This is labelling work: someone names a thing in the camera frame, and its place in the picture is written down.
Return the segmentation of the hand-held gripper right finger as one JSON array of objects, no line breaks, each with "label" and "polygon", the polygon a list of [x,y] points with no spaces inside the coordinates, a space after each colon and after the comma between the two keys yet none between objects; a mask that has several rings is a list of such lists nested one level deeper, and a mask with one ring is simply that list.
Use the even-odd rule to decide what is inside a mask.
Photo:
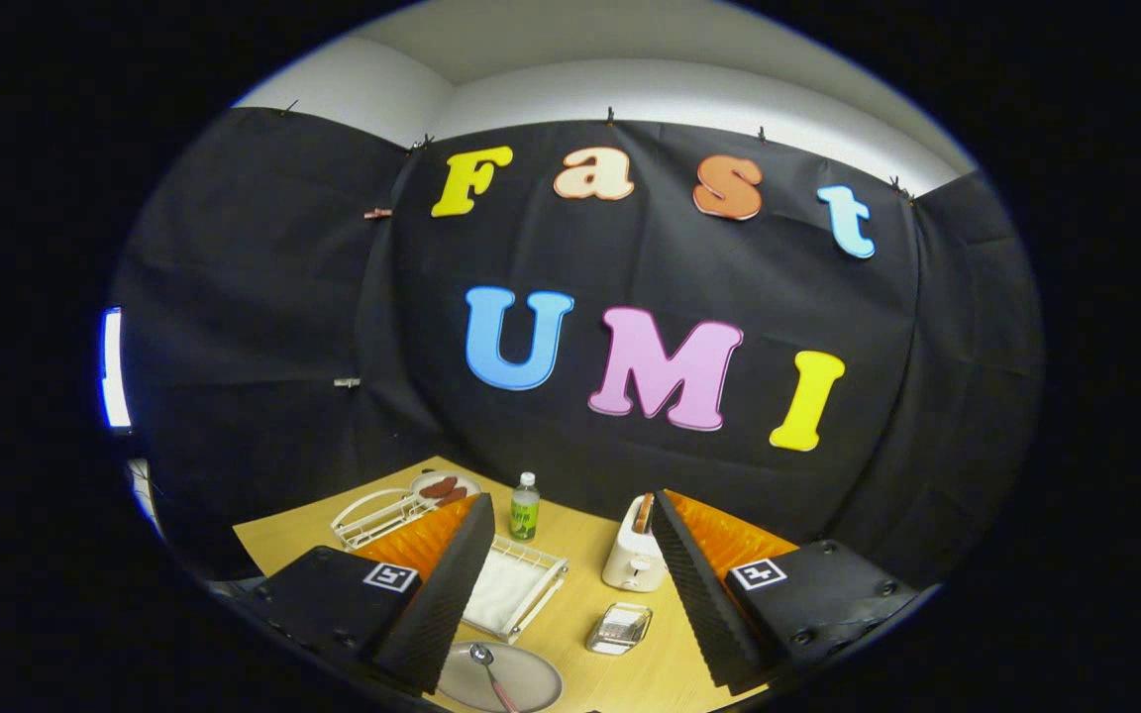
[{"label": "hand-held gripper right finger", "polygon": [[887,635],[916,588],[833,538],[793,545],[715,507],[659,491],[652,530],[712,681],[792,689]]}]

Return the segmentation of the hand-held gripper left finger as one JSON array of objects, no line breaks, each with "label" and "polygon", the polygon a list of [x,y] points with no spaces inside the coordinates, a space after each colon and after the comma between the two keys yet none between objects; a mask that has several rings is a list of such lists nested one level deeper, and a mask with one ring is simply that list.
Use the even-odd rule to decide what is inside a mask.
[{"label": "hand-held gripper left finger", "polygon": [[335,676],[434,692],[494,524],[492,497],[476,493],[353,554],[314,546],[236,608]]}]

